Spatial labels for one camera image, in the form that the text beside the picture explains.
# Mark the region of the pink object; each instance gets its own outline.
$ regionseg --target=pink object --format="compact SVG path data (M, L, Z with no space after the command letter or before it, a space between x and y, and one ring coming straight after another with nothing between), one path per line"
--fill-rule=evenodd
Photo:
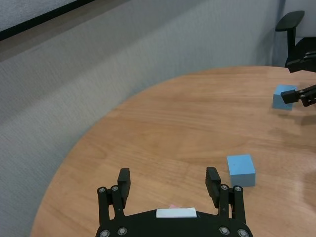
M170 207L169 207L169 209L172 209L172 208L178 208L178 207L171 204Z

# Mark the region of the black frame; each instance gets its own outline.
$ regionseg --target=black frame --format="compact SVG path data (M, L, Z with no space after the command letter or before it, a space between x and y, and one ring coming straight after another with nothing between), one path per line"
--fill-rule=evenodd
M41 23L54 19L57 16L63 15L69 11L77 9L83 5L86 5L95 0L76 0L59 8L56 8L52 11L49 11L43 15L34 17L28 21L22 22L16 26L12 26L8 29L5 29L0 32L0 41L5 40L11 36L17 35L23 31L26 31L32 27L35 27Z
M118 184L110 189L99 187L99 228L96 237L253 237L246 225L243 188L221 184L215 167L207 167L205 184L218 209L217 215L197 211L196 218L157 218L151 210L130 216L124 215L131 185L129 168L122 168ZM115 213L110 220L109 206ZM229 217L229 205L232 217Z

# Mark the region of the black office chair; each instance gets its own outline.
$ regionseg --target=black office chair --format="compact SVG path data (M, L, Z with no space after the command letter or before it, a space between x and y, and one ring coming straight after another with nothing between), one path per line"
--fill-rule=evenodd
M296 27L303 19L304 14L305 11L290 12L283 16L276 26L277 32L287 31L287 60L285 67L289 69L293 65L296 68L296 65L302 65L305 61L310 64L309 61L316 59L316 37L303 38L295 45Z

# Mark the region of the round table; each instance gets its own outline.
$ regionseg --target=round table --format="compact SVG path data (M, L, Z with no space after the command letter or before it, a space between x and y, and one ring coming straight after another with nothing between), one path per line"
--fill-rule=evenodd
M39 207L33 237L93 237L97 188L129 167L125 214L195 207L215 214L205 186L214 166L230 185L226 156L251 154L256 186L244 188L255 237L315 236L316 110L272 109L278 84L306 88L316 74L233 67L192 73L132 96L96 123L64 160Z

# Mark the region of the light blue block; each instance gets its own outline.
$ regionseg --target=light blue block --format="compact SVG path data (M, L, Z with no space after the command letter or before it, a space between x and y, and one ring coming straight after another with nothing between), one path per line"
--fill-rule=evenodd
M288 91L288 90L297 90L297 86L294 85L278 85L276 90L273 94L273 103L272 107L274 109L281 109L281 110L292 110L293 104L286 104L284 103L281 92Z
M251 155L227 156L227 163L232 186L255 186L256 170L253 166Z

